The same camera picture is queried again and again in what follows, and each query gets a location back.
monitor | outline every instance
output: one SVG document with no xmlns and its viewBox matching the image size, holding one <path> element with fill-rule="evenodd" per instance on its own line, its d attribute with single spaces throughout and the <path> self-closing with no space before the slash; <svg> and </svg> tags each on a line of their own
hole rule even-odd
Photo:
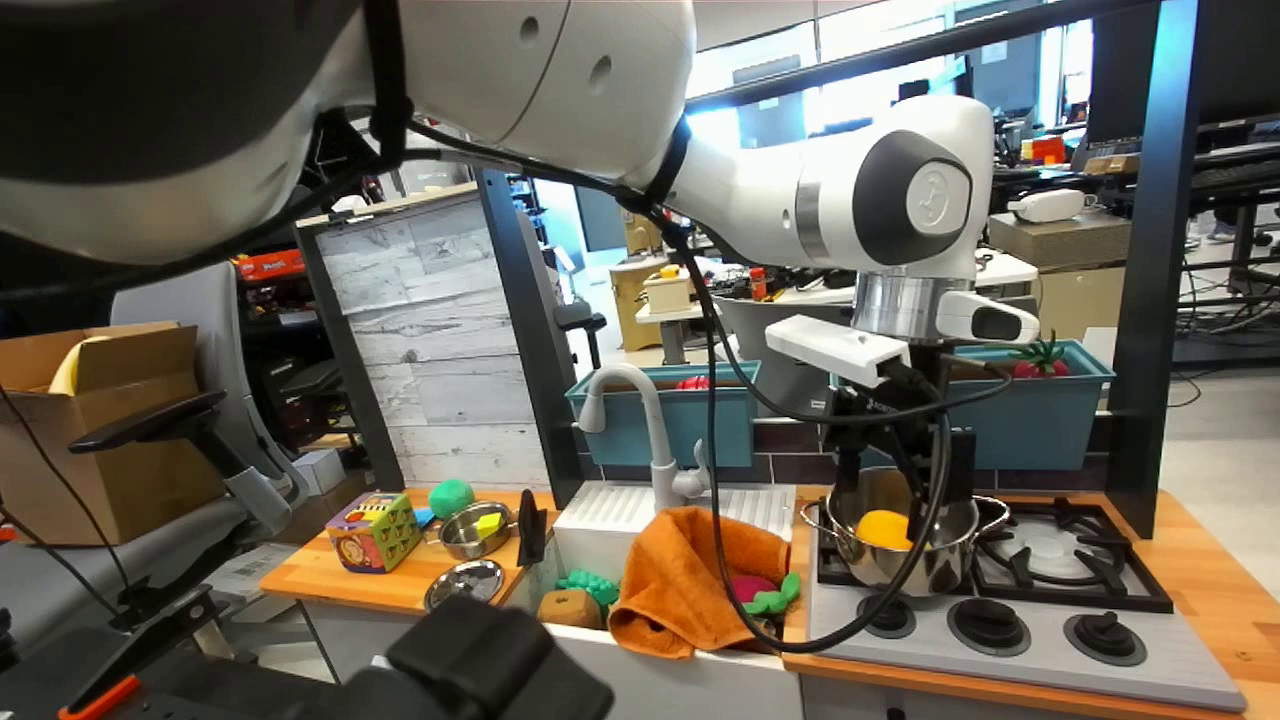
<svg viewBox="0 0 1280 720">
<path fill-rule="evenodd" d="M 1162 5 L 1112 8 L 1093 20 L 1093 141 L 1124 141 L 1146 133 L 1156 8 Z M 1200 123 L 1280 112 L 1278 0 L 1216 0 L 1210 8 L 1214 36 L 1200 65 Z"/>
</svg>

orange cloth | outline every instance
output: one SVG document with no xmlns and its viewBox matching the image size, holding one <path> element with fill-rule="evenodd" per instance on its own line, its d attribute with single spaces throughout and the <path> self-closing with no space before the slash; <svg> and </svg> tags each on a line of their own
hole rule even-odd
<svg viewBox="0 0 1280 720">
<path fill-rule="evenodd" d="M 721 519 L 721 531 L 727 573 L 774 585 L 787 573 L 793 549 L 781 534 L 737 519 Z M 619 649 L 662 658 L 753 641 L 723 601 L 708 506 L 671 506 L 637 534 L 607 632 Z"/>
</svg>

metal faucet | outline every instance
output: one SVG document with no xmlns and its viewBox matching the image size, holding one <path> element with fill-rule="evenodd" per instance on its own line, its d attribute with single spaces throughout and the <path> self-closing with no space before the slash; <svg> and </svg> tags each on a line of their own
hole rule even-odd
<svg viewBox="0 0 1280 720">
<path fill-rule="evenodd" d="M 605 388 L 607 380 L 625 380 L 637 388 L 639 397 L 639 408 L 645 408 L 645 428 L 648 428 L 648 479 L 654 479 L 654 506 L 665 513 L 665 506 L 676 506 L 682 495 L 693 495 L 702 493 L 702 479 L 708 479 L 705 469 L 697 472 L 676 472 L 676 454 L 671 454 L 671 435 L 670 435 L 670 424 L 665 424 L 665 408 L 662 408 L 662 397 L 656 397 L 656 384 L 654 377 L 645 377 L 639 368 L 633 365 L 605 365 L 594 384 L 590 384 L 590 399 L 586 408 L 576 413 L 572 428 L 579 430 L 605 430 Z"/>
</svg>

green toy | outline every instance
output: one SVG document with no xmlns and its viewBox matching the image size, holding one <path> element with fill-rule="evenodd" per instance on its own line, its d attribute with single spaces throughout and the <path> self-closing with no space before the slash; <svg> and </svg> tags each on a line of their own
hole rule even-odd
<svg viewBox="0 0 1280 720">
<path fill-rule="evenodd" d="M 786 576 L 786 585 L 776 591 L 756 591 L 747 601 L 747 615 L 759 619 L 759 615 L 786 615 L 796 601 L 800 601 L 800 576 Z"/>
<path fill-rule="evenodd" d="M 438 519 L 449 519 L 474 502 L 478 502 L 478 493 L 469 479 L 449 477 L 449 479 L 433 483 L 433 515 Z"/>
</svg>

bowl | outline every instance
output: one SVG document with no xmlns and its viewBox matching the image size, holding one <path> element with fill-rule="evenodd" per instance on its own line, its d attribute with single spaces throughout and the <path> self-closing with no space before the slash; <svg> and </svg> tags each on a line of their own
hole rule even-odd
<svg viewBox="0 0 1280 720">
<path fill-rule="evenodd" d="M 442 519 L 442 543 L 458 561 L 480 561 L 514 539 L 514 506 L 509 502 L 474 502 L 449 519 Z"/>
</svg>

